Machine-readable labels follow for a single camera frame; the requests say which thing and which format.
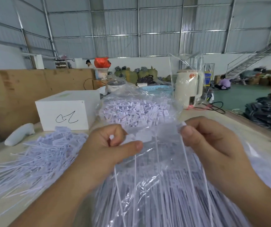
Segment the table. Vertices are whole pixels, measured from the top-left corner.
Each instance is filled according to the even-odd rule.
[[[262,151],[266,151],[271,155],[271,131],[268,131],[262,127],[259,127],[255,124],[252,124],[247,119],[227,112],[226,115],[222,115],[215,111],[200,111],[200,110],[183,110],[180,115],[179,120],[185,121],[189,118],[196,116],[205,116],[210,119],[214,119],[218,122],[221,122],[225,126],[233,129],[236,133],[239,133],[255,148]],[[101,122],[95,122],[92,129],[101,127],[103,124]],[[35,140],[39,136],[44,135],[47,132],[43,132],[41,124],[37,123],[35,125],[35,134],[25,138],[23,141]],[[0,144],[0,163],[12,160],[10,153],[19,153],[25,151],[27,146],[23,144],[18,144],[13,147],[4,146]],[[0,213],[7,210],[12,205],[16,204],[22,197],[15,196],[11,198],[2,198],[0,199]],[[83,204],[80,206],[74,226],[88,226],[84,224],[88,223],[90,216],[84,215],[90,213],[90,204],[91,197],[88,197],[84,200]],[[18,217],[27,207],[25,206],[27,201],[19,203],[17,206],[6,212],[0,217],[0,227],[8,226],[16,217]]]

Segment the person's left hand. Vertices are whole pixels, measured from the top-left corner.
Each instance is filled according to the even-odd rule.
[[[95,129],[89,135],[70,168],[81,173],[81,177],[87,181],[87,186],[90,185],[90,190],[102,183],[117,163],[142,150],[141,141],[120,146],[125,135],[127,133],[120,124]]]

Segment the black pants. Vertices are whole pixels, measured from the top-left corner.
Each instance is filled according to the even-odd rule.
[[[220,90],[228,90],[228,89],[230,89],[230,87],[226,87],[226,89],[222,89],[222,86],[223,85],[218,85],[218,84],[214,85],[215,88],[220,89]]]

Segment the kettle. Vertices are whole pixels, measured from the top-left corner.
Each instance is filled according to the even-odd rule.
[[[204,86],[204,73],[193,69],[177,71],[175,99],[187,109],[201,98]]]

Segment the green floor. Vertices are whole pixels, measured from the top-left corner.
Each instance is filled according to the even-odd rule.
[[[245,104],[254,102],[256,98],[267,96],[271,93],[270,86],[261,85],[231,85],[231,89],[215,91],[214,101],[222,101],[226,110],[245,110]]]

